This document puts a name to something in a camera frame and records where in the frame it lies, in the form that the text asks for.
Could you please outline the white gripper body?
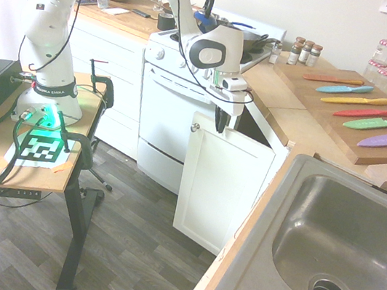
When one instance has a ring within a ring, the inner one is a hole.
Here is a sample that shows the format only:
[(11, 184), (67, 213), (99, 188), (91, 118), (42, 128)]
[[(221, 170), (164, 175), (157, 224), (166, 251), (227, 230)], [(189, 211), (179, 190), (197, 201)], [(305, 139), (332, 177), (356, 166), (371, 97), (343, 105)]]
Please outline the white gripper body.
[(229, 116), (240, 116), (244, 110), (245, 91), (228, 91), (227, 89), (210, 84), (207, 93), (211, 101)]

